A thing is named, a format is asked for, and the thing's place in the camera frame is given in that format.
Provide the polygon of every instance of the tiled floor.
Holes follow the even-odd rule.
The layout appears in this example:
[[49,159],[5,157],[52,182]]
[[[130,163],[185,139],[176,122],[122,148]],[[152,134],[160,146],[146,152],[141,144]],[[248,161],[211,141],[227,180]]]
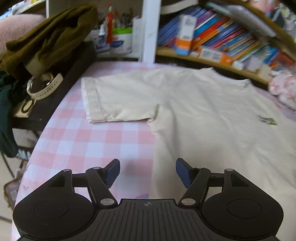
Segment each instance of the tiled floor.
[[[29,131],[13,130],[18,145],[31,147],[36,142],[36,137]],[[8,164],[13,173],[19,168],[21,161],[17,158],[7,158]],[[0,187],[11,181],[13,178],[7,170],[2,157],[0,156]],[[12,210],[7,207],[3,195],[0,195],[0,216],[12,220]],[[11,234],[11,223],[0,218],[0,241],[9,241]]]

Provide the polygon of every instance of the t-shirt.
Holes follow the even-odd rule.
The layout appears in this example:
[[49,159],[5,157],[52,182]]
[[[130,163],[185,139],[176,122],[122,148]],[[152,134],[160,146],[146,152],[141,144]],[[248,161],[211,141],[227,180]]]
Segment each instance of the t-shirt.
[[223,173],[233,168],[284,210],[281,240],[296,238],[296,123],[254,90],[212,68],[169,68],[82,79],[87,118],[148,119],[156,137],[150,198],[186,191],[176,159]]

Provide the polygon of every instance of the white container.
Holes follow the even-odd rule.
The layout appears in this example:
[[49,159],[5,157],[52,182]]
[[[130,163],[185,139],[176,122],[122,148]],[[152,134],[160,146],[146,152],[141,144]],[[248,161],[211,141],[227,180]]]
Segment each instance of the white container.
[[129,54],[132,52],[132,28],[114,28],[110,53]]

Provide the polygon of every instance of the pink fluffy fabric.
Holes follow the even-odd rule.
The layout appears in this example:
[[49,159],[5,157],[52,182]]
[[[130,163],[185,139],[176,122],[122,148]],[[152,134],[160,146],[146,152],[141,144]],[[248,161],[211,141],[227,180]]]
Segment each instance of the pink fluffy fabric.
[[37,14],[12,15],[0,20],[0,55],[6,53],[6,43],[24,36],[45,17]]

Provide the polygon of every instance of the pink checkered tablecloth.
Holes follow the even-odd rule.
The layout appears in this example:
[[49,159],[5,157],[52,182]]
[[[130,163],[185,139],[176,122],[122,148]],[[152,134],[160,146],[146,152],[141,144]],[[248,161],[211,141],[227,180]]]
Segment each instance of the pink checkered tablecloth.
[[[99,62],[83,76],[100,77],[134,70],[168,67],[139,62]],[[117,201],[121,198],[148,198],[153,164],[154,136],[145,120],[90,124],[86,119],[80,80],[62,100],[42,132],[17,194],[18,203],[62,169],[85,172],[106,166],[117,158],[120,175],[110,189]],[[271,99],[284,114],[296,121],[293,111],[279,104],[268,92],[258,92]],[[89,198],[86,188],[75,188]],[[19,238],[12,224],[12,241]]]

